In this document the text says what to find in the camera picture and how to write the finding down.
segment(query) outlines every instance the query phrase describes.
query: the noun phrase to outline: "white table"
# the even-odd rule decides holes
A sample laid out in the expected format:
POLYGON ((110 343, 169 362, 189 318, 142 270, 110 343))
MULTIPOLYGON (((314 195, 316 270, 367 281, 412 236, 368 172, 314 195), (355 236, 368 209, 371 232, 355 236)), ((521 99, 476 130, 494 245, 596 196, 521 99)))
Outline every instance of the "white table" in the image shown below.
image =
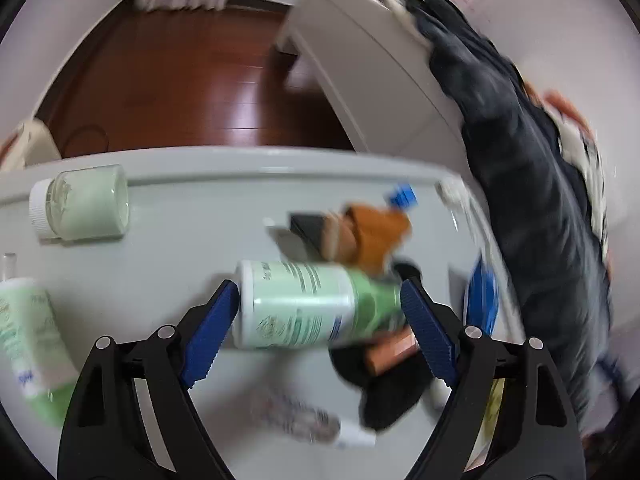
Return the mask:
MULTIPOLYGON (((176 323, 210 297, 238 260, 283 258, 275 240, 287 253, 299 254, 295 238, 276 236, 289 212, 338 211, 349 201, 382 206, 399 182, 409 182, 418 198, 410 211, 414 234, 399 253, 418 262, 431 297, 456 310, 478 249, 465 219, 454 218, 434 190, 448 174, 329 150, 168 148, 67 159, 1 177, 0 251, 17 253, 18 275, 33 276, 47 288, 80 368, 101 335, 139 340, 164 323, 176 323), (129 179, 127 235, 76 245, 39 243, 28 218, 31 186, 63 170, 106 164, 123 165, 129 179)), ((43 426, 24 404, 4 355, 0 376, 0 399, 15 427, 55 473, 60 432, 43 426)), ((337 376, 326 349, 239 351, 227 345, 191 397, 239 480, 404 478, 435 422, 419 403, 379 436, 375 448, 302 444, 252 424, 247 402, 262 384, 358 419, 360 390, 337 376)), ((138 386, 156 457, 171 467, 144 381, 138 386)))

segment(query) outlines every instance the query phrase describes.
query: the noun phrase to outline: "metal screw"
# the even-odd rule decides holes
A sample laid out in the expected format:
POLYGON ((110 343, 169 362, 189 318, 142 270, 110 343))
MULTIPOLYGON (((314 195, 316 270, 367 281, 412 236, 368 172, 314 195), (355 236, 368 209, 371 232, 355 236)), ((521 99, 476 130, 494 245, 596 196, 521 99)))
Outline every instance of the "metal screw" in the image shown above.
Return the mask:
POLYGON ((158 329, 158 337, 160 339, 169 339, 172 335, 175 334, 175 328, 171 325, 161 326, 158 329))
POLYGON ((95 342, 95 347, 98 350, 104 350, 111 344, 111 338, 103 335, 98 341, 95 342))
POLYGON ((530 337, 529 344, 531 345, 532 348, 535 348, 536 350, 542 350, 542 347, 544 346, 542 344, 542 341, 540 341, 540 339, 538 339, 537 337, 530 337))
POLYGON ((468 326, 465 328, 465 334, 471 339, 480 339, 482 337, 482 330, 477 326, 468 326))

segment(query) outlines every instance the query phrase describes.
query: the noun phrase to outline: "green tube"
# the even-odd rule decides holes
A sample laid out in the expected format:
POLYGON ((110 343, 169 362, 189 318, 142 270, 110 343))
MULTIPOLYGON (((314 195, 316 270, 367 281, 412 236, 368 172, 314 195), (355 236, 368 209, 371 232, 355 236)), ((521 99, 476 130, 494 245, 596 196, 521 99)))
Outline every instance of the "green tube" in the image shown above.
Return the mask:
POLYGON ((364 272, 348 269, 356 295, 352 339, 372 337, 376 332, 395 332, 404 324, 400 286, 371 280, 364 272))
POLYGON ((13 277, 14 254, 3 259, 0 346, 27 403, 43 422, 60 428, 78 372, 58 332, 46 290, 31 278, 13 277))

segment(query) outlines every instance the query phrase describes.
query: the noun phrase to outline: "white container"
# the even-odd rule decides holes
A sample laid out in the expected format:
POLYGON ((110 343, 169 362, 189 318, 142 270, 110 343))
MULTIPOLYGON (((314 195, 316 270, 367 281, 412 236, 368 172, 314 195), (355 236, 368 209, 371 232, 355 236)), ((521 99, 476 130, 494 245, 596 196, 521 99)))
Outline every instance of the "white container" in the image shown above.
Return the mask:
POLYGON ((29 215, 41 239, 122 236, 129 225, 129 193, 121 166, 63 171, 34 184, 29 215))

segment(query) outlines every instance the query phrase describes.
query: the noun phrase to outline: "orange object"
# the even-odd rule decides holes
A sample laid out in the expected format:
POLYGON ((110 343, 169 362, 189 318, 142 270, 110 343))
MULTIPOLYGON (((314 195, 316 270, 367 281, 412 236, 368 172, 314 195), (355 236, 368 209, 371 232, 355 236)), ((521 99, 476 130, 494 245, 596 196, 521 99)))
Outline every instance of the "orange object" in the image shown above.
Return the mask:
POLYGON ((536 106, 542 106, 542 101, 540 100, 540 96, 538 95, 538 92, 536 91, 535 86, 533 86, 531 82, 523 81, 522 87, 524 88, 524 91, 527 94, 527 97, 529 97, 529 100, 533 104, 535 104, 536 106))
POLYGON ((320 255, 328 262, 346 264, 352 262, 357 253, 358 243, 353 220, 332 213, 325 216, 320 241, 320 255))
POLYGON ((4 160, 15 141, 18 140, 18 137, 20 137, 20 134, 13 134, 2 144, 2 146, 0 146, 0 162, 4 160))
POLYGON ((586 137, 591 140, 595 140, 593 138, 593 132, 589 127, 587 119, 580 113, 578 108, 576 108, 575 105, 571 101, 569 101, 569 99, 564 97, 558 90, 549 90, 545 93, 544 99, 562 115, 566 115, 571 120, 575 121, 578 126, 580 126, 581 132, 586 137))
POLYGON ((379 210, 367 205, 350 205, 345 216, 353 219, 356 257, 350 264, 373 276, 384 272, 385 257, 411 231, 411 222, 398 209, 379 210))
POLYGON ((369 371, 378 376, 412 356, 419 349, 414 332, 407 326, 369 348, 365 353, 364 361, 369 371))

